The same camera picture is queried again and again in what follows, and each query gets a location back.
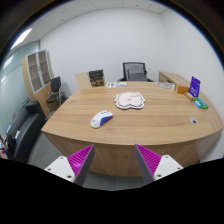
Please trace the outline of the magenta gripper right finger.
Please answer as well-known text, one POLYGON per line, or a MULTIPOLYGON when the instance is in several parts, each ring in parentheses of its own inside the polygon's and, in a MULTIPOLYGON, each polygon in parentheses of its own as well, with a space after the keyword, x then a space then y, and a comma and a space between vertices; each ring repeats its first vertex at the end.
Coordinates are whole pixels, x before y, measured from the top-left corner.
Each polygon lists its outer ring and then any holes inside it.
POLYGON ((138 144, 135 145, 134 155, 145 185, 182 169, 182 166, 170 155, 161 156, 138 144))

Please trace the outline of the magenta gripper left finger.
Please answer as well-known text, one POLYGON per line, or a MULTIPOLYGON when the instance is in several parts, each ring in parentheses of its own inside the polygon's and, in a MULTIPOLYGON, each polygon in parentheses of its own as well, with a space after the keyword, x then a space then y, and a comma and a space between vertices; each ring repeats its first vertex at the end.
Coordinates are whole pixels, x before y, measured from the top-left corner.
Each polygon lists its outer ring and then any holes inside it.
POLYGON ((94 145, 89 145, 68 157, 59 156, 45 168, 45 171, 82 186, 94 155, 94 145))

